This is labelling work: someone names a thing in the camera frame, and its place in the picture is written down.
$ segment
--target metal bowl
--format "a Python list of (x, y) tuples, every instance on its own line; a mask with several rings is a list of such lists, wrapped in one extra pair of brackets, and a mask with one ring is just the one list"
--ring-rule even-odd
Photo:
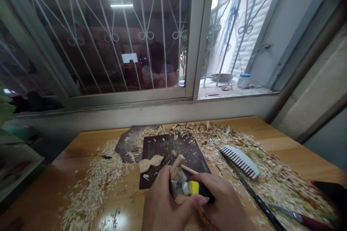
[[(212, 74), (211, 75), (212, 80), (217, 82), (218, 75), (219, 75), (219, 73), (218, 74)], [(230, 77), (230, 74), (221, 73), (220, 78), (219, 78), (219, 82), (228, 82), (229, 78), (232, 79), (233, 77), (234, 77), (233, 75), (231, 75), (231, 77)]]

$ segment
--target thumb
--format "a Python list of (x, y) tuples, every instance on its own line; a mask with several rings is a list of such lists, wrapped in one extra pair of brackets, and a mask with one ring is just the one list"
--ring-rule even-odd
[(187, 198), (180, 206), (179, 206), (179, 214), (186, 220), (186, 222), (190, 219), (190, 217), (198, 210), (199, 207), (206, 204), (206, 199), (201, 195), (193, 195)]

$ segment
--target red handle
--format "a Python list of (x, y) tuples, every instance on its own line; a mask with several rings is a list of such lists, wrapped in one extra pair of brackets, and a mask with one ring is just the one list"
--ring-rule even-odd
[(303, 219), (302, 224), (307, 227), (308, 229), (310, 229), (311, 231), (333, 231), (332, 228), (330, 228), (329, 226), (318, 222), (312, 218), (306, 217), (305, 215), (301, 215)]

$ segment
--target dark cutting board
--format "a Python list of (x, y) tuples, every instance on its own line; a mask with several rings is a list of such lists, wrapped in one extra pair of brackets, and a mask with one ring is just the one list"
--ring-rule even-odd
[[(202, 155), (198, 144), (190, 135), (182, 137), (178, 135), (178, 138), (174, 140), (174, 135), (157, 135), (145, 137), (143, 140), (143, 154), (142, 159), (152, 159), (154, 155), (164, 156), (162, 163), (158, 167), (151, 166), (150, 169), (141, 173), (140, 187), (139, 189), (150, 188), (157, 177), (157, 174), (162, 167), (167, 163), (172, 165), (176, 158), (172, 154), (172, 150), (175, 150), (177, 155), (182, 154), (185, 157), (185, 166), (199, 172), (199, 173), (211, 173), (204, 156)], [(187, 181), (190, 181), (192, 174), (183, 170), (187, 176)], [(143, 175), (149, 175), (149, 180), (146, 180)]]

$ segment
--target plastic jar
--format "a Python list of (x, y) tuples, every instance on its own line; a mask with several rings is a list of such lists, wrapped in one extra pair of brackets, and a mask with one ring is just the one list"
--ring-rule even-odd
[(237, 87), (240, 89), (243, 89), (248, 85), (248, 80), (249, 80), (250, 74), (240, 74), (239, 80), (237, 81)]

